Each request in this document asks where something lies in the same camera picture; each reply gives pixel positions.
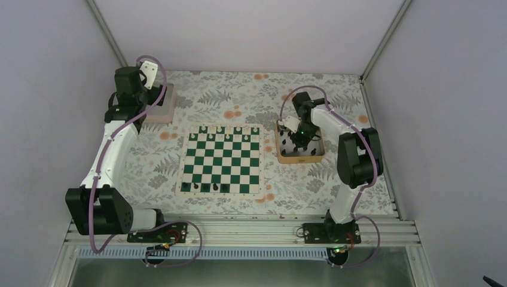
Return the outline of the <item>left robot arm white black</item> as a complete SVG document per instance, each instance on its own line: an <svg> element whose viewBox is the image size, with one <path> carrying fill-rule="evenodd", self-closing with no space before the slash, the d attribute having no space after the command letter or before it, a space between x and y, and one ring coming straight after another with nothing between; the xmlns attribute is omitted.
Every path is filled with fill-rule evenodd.
<svg viewBox="0 0 507 287"><path fill-rule="evenodd" d="M151 242L166 235L166 225L157 220L154 209L133 209L120 194L127 155L135 143L146 116L147 106L164 97L163 85L153 85L159 66L144 61L118 68L116 91L108 100L105 131L94 163L78 188L68 189L65 202L81 235L89 234L89 208L93 208L95 235L127 234L142 230Z"/></svg>

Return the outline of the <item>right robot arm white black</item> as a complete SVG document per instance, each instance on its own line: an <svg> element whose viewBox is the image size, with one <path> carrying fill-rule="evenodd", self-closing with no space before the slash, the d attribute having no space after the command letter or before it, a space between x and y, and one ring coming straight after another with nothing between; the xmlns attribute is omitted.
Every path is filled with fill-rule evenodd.
<svg viewBox="0 0 507 287"><path fill-rule="evenodd" d="M348 187L337 194L320 231L330 243L339 243L346 235L354 234L355 207L360 196L383 172L378 132L374 128L359 130L338 115L325 97L312 100L302 92L292 103L300 119L291 135L295 146L307 147L318 131L338 138L337 173Z"/></svg>

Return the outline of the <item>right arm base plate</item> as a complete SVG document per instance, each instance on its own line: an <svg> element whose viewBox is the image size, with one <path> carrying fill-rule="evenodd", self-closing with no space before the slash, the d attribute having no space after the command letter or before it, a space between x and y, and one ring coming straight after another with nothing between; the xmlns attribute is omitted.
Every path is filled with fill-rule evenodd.
<svg viewBox="0 0 507 287"><path fill-rule="evenodd" d="M359 226L354 221L346 224L304 223L302 225L305 244L360 244Z"/></svg>

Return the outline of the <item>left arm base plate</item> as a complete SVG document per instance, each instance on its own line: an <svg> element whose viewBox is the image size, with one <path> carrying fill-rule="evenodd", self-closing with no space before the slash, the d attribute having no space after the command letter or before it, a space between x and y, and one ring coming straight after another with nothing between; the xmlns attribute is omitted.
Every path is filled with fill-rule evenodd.
<svg viewBox="0 0 507 287"><path fill-rule="evenodd" d="M187 229L187 223L177 222L155 231L129 234L127 241L129 243L185 243Z"/></svg>

